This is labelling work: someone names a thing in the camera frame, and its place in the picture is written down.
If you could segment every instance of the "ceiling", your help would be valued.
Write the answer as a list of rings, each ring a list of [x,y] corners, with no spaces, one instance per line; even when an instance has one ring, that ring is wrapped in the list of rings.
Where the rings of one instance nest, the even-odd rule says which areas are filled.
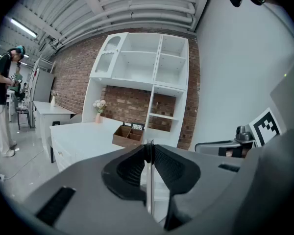
[[[40,54],[103,31],[155,27],[194,32],[207,0],[19,0],[0,28],[0,54],[23,45],[33,65]],[[10,22],[14,18],[37,34],[33,38]]]

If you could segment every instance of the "brick wall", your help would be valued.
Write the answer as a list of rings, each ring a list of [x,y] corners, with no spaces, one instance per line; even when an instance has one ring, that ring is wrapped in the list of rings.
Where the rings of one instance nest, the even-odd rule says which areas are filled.
[[[89,75],[98,52],[109,34],[120,32],[154,32],[181,36],[189,39],[189,83],[186,101],[185,115],[181,130],[178,147],[188,150],[193,137],[198,109],[199,92],[199,52],[197,40],[189,34],[164,29],[124,29],[110,31],[83,40],[67,49],[59,51],[51,61],[55,61],[53,73],[55,81],[53,90],[59,92],[60,96],[56,103],[72,110],[77,114],[83,111],[84,98],[89,81]],[[130,88],[114,86],[104,87],[101,98],[107,101],[107,108],[102,114],[107,118],[125,122],[145,122],[151,92]],[[155,94],[152,112],[171,116],[174,111],[175,98]],[[171,120],[166,118],[151,117],[149,127],[170,131]]]

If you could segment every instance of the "wooden box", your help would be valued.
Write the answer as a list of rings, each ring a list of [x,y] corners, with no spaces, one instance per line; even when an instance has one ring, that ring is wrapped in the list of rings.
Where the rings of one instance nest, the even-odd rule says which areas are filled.
[[[143,131],[120,126],[113,134],[112,143],[124,148],[140,145],[143,141]]]

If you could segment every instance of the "bouquet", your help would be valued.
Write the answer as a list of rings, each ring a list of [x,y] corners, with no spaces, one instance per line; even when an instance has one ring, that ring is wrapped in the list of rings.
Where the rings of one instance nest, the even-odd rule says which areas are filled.
[[[51,96],[59,96],[59,93],[56,91],[51,91]]]
[[[103,113],[104,109],[107,107],[105,100],[96,100],[93,106],[97,109],[98,113]]]

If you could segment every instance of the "white shoe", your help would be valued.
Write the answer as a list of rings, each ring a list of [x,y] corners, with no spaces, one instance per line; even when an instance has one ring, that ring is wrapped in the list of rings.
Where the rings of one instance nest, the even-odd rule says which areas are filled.
[[[3,157],[12,157],[15,154],[14,150],[8,150],[5,153],[2,153]]]
[[[12,141],[12,145],[10,146],[10,148],[12,148],[15,145],[16,145],[16,141]]]

